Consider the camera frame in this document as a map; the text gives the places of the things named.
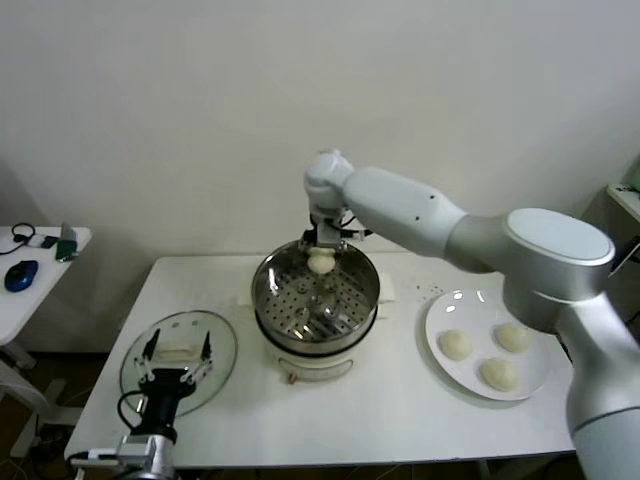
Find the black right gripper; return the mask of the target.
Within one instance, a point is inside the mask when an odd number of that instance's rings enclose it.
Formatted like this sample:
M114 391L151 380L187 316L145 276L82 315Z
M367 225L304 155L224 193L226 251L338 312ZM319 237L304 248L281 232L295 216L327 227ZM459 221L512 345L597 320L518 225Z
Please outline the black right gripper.
M349 220L345 220L344 210L313 210L310 212L310 219L313 224L330 224L330 225L347 225ZM299 242L299 249L301 252L308 252L314 244L312 242L301 240ZM338 246L339 252L346 252L349 248L349 243L342 239Z

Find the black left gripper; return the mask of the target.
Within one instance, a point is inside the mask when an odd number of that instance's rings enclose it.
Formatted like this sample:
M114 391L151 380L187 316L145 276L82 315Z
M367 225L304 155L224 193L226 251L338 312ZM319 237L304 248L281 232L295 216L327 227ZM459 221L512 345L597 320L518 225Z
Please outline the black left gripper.
M193 385L204 379L213 368L210 332L202 344L199 362L183 370L152 368L152 359L160 337L156 329L146 342L142 354L134 359L140 391L146 398L138 435L176 435L174 421L180 402L193 394Z

